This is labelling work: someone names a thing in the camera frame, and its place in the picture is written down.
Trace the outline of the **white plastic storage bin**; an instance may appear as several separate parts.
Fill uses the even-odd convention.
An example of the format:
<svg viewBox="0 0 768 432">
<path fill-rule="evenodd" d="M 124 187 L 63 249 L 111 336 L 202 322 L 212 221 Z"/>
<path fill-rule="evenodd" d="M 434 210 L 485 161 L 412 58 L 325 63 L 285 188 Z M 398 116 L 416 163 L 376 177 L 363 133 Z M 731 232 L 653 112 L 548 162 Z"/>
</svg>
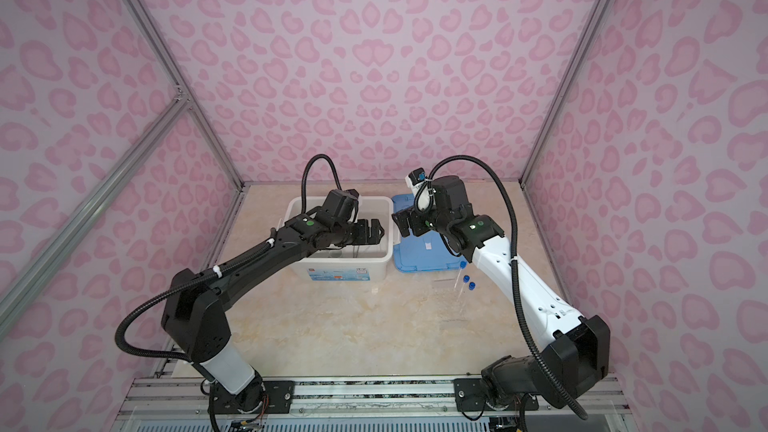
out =
<svg viewBox="0 0 768 432">
<path fill-rule="evenodd" d="M 377 282 L 386 276 L 399 233 L 391 219 L 393 201 L 384 196 L 362 196 L 359 219 L 376 219 L 384 228 L 377 245 L 346 246 L 340 250 L 316 252 L 288 266 L 300 279 L 323 282 Z"/>
</svg>

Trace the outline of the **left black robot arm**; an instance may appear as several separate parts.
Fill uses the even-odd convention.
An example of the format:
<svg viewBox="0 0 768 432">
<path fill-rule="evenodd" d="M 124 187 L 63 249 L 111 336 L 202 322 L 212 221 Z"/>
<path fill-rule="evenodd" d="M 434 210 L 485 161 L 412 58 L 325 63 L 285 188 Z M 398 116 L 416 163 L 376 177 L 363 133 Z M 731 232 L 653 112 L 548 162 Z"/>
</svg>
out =
<svg viewBox="0 0 768 432">
<path fill-rule="evenodd" d="M 214 404 L 231 411 L 264 408 L 265 386 L 232 341 L 226 312 L 246 293 L 281 269 L 332 248 L 377 245 L 385 236 L 378 219 L 357 216 L 356 190 L 330 191 L 321 205 L 301 212 L 246 252 L 201 272 L 184 270 L 172 280 L 165 300 L 163 330 L 184 360 L 207 380 Z"/>
</svg>

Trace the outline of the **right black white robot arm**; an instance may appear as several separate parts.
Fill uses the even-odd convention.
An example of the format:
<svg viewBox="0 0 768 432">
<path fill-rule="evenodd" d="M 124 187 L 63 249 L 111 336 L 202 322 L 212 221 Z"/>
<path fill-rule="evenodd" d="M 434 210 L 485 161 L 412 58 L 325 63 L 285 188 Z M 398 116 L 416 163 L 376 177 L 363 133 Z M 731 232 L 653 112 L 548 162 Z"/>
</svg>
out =
<svg viewBox="0 0 768 432">
<path fill-rule="evenodd" d="M 609 371 L 606 322 L 585 316 L 541 279 L 519 256 L 517 232 L 504 232 L 490 216 L 475 213 L 459 177 L 430 179 L 416 169 L 405 182 L 414 201 L 392 216 L 401 235 L 439 234 L 450 252 L 483 272 L 513 304 L 529 353 L 503 357 L 482 370 L 487 404 L 501 408 L 515 397 L 538 395 L 585 418 L 579 397 Z"/>
</svg>

